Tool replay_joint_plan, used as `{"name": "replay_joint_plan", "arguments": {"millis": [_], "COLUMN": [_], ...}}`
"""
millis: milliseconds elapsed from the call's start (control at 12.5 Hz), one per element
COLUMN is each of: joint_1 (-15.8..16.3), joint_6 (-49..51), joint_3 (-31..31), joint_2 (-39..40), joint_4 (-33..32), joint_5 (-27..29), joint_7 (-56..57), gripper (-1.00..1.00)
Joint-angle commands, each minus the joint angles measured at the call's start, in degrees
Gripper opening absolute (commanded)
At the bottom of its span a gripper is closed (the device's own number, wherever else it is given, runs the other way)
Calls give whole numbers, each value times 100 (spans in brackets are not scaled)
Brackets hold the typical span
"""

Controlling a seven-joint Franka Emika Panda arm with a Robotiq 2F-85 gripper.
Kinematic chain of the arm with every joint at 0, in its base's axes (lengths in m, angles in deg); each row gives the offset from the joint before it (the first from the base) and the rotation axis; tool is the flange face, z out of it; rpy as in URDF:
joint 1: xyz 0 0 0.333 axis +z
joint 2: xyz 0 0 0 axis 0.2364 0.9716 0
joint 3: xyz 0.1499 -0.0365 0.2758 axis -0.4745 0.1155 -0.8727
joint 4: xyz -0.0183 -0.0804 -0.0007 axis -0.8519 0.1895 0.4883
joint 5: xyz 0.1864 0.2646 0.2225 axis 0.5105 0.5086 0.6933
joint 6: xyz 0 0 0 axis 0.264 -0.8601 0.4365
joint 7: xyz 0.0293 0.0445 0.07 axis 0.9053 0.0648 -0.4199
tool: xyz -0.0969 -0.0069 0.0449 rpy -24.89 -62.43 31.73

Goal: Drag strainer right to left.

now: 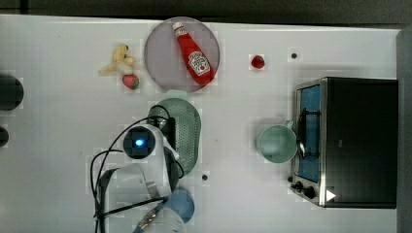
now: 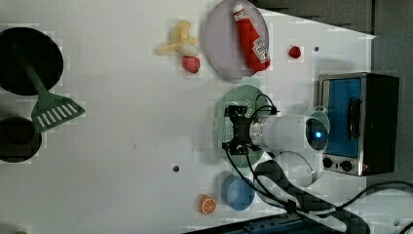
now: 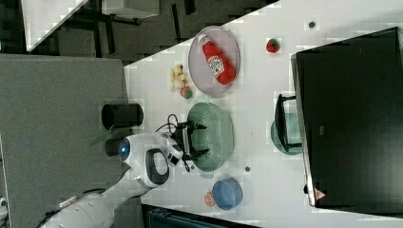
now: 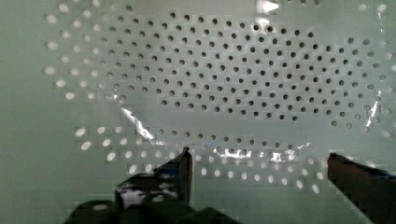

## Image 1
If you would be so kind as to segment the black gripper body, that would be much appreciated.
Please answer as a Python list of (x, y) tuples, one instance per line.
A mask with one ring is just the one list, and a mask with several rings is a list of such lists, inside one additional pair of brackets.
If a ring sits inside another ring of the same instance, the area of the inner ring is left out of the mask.
[(176, 148), (176, 120), (173, 117), (168, 119), (158, 117), (155, 126), (160, 129), (170, 146)]

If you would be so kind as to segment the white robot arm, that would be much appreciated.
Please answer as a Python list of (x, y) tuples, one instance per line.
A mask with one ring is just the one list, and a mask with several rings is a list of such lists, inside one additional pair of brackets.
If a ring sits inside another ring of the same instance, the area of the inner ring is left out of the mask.
[(177, 188), (179, 154), (155, 125), (165, 117), (148, 116), (118, 136), (129, 163), (101, 169), (94, 184), (95, 233), (142, 233)]

